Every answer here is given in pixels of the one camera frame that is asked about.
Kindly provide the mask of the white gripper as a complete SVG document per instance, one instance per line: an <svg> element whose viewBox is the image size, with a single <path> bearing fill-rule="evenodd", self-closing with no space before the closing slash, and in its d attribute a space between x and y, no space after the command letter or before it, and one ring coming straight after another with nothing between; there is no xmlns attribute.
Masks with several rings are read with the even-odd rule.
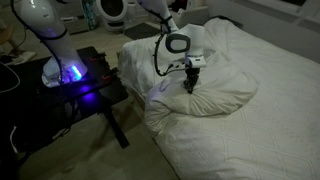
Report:
<svg viewBox="0 0 320 180"><path fill-rule="evenodd" d="M190 68L186 70L187 78L184 81L184 88L189 94L191 94L199 78L199 68L205 67L206 61L204 56L187 56L185 59L185 64Z"/></svg>

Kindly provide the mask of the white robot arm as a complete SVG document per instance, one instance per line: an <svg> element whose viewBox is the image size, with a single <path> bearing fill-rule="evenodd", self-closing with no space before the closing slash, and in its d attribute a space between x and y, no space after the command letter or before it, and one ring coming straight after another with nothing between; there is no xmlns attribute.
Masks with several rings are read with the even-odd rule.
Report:
<svg viewBox="0 0 320 180"><path fill-rule="evenodd" d="M184 87L188 93L193 92L199 72L207 63L204 59L204 27L187 24L179 28L173 20L166 0L137 0L147 12L160 20L162 34L156 42L154 65L156 73L166 76L174 63L161 74L157 64L157 53L163 36L166 36L166 49L174 54L184 53L183 63L187 78ZM79 82L88 72L87 66L75 50L68 30L57 10L49 0L20 0L20 12L11 0L11 10L16 18L27 27L49 50L52 57L43 66L42 82L52 88L68 83Z"/></svg>

